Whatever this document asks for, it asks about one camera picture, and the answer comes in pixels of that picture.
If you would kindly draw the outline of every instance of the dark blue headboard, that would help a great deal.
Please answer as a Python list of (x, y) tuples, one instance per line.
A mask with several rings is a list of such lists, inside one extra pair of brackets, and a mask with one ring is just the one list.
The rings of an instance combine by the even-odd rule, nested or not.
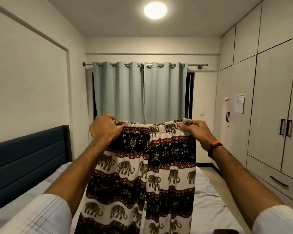
[(72, 161), (68, 125), (0, 143), (0, 208)]

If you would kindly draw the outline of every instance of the pants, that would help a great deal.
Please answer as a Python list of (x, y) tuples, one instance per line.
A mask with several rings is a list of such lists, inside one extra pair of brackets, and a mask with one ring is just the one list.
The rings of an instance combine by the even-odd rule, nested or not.
[(88, 183), (75, 233), (190, 233), (196, 142), (178, 123), (125, 122)]

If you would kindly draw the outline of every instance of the person's left hand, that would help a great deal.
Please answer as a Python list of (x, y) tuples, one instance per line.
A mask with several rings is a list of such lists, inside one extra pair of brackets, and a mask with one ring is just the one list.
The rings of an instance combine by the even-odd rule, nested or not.
[(107, 142), (115, 140), (122, 132), (125, 125), (116, 126), (114, 116), (104, 114), (97, 117), (89, 126), (89, 132), (93, 139), (103, 139)]

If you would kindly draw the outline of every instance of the bed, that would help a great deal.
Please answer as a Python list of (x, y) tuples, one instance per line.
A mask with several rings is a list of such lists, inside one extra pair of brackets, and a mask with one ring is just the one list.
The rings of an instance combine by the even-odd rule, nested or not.
[[(42, 194), (71, 162), (67, 125), (0, 143), (0, 228)], [(82, 207), (83, 201), (72, 220), (70, 234), (75, 231)], [(207, 234), (215, 229), (243, 233), (209, 179), (196, 167), (191, 233)]]

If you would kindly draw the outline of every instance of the sleeve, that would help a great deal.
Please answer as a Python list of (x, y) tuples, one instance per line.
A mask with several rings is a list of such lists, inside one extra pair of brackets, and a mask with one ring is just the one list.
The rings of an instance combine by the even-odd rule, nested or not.
[(68, 234), (72, 223), (69, 205), (53, 194), (42, 194), (0, 229), (0, 234)]
[(253, 234), (293, 234), (293, 209), (278, 205), (259, 214), (252, 227)]

